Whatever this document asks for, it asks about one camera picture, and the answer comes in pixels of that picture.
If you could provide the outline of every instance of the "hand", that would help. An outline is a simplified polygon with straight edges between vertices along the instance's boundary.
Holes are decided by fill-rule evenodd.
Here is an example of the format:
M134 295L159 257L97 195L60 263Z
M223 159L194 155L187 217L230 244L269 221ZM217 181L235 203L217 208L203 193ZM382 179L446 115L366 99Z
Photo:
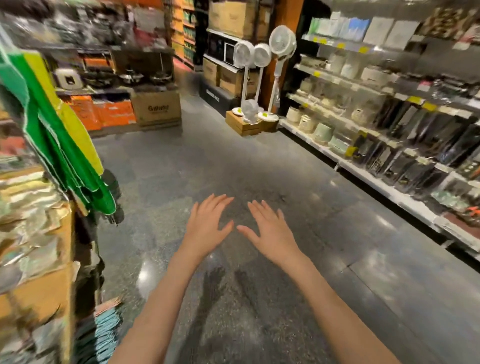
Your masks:
M200 205L198 202L193 205L180 249L198 259L198 263L232 232L233 220L220 231L218 222L223 210L233 199L225 194L217 197L211 194Z
M260 237L246 226L239 225L237 230L245 235L263 255L283 267L286 261L301 254L280 209L275 213L263 200L262 204L255 200L249 202L248 208L258 224Z

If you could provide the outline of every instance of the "store aisle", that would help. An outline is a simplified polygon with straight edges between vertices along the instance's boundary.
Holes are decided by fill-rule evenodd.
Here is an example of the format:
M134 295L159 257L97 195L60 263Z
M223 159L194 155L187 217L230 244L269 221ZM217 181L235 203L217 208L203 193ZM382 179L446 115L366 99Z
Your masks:
M104 298L120 295L122 335L177 250L189 210L236 199L222 220L255 226L246 203L281 208L301 250L403 363L474 363L480 276L282 133L241 138L197 96L183 132L95 140L117 176L125 221L102 222ZM334 363L288 277L233 232L195 273L168 363Z

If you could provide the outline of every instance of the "microwave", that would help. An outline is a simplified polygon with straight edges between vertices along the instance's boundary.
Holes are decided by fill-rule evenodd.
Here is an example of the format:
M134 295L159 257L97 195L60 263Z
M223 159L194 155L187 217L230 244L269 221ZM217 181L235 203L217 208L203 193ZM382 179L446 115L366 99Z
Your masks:
M206 53L219 61L233 66L233 50L236 44L236 40L208 32Z

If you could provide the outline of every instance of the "green product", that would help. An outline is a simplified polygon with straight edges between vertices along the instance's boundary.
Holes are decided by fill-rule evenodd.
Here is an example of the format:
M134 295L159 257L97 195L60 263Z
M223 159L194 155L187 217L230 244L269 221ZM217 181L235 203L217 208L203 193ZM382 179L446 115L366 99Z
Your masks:
M25 136L48 172L87 209L113 214L116 205L110 191L68 134L23 55L10 53L7 57L0 60L0 78L23 105Z

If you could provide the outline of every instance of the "wooden pillar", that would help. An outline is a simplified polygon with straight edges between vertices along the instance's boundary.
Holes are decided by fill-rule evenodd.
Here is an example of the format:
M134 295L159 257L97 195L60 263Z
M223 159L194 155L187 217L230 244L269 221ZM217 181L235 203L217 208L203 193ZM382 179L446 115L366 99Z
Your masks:
M300 19L300 13L303 6L304 0L280 0L279 4L276 6L276 16L275 16L275 27L279 25L286 25L294 33L297 32L297 25ZM272 92L272 86L274 82L274 71L275 71L276 59L274 58L272 62L265 68L264 76L262 78L262 88L259 96L259 104L264 109L268 108L268 102L270 101L270 94ZM286 63L282 75L279 80L279 87L282 88L283 79L285 77Z

